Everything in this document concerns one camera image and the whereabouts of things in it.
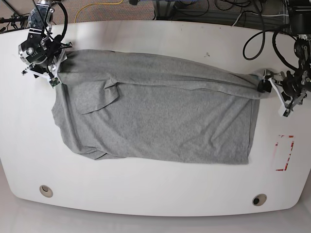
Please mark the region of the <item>grey metal frame leg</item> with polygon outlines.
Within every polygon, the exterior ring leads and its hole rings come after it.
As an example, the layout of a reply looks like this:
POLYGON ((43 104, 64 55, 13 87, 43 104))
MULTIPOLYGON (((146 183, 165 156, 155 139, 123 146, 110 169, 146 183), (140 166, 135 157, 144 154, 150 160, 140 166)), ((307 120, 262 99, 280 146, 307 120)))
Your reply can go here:
POLYGON ((173 8, 176 0, 154 0, 155 20, 170 20, 173 18, 173 8))

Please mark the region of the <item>grey printed T-shirt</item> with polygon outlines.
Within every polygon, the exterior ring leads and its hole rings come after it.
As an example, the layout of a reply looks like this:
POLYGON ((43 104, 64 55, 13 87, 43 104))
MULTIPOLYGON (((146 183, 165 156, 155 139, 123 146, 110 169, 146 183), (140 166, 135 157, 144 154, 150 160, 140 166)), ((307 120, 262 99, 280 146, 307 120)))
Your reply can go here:
POLYGON ((256 74, 154 54, 78 50, 59 71, 52 114, 87 158, 244 165, 259 102, 256 74))

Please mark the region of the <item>red tape rectangle marking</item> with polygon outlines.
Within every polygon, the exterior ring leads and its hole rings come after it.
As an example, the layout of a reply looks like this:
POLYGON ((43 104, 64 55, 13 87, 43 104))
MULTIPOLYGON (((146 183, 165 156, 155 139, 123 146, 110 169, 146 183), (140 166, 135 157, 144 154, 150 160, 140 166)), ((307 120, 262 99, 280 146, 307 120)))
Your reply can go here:
POLYGON ((273 154, 273 170, 286 171, 294 147, 294 135, 279 135, 273 154))

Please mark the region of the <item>black tripod legs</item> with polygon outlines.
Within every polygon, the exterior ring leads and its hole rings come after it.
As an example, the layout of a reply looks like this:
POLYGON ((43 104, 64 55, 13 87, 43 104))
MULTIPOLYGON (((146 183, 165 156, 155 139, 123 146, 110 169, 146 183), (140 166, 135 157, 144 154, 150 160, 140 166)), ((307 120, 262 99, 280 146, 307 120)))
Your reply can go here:
POLYGON ((29 13, 20 14, 8 1, 2 0, 1 2, 11 10, 12 15, 9 18, 0 18, 0 24, 6 24, 6 26, 0 27, 0 33, 2 34, 26 29, 29 13))

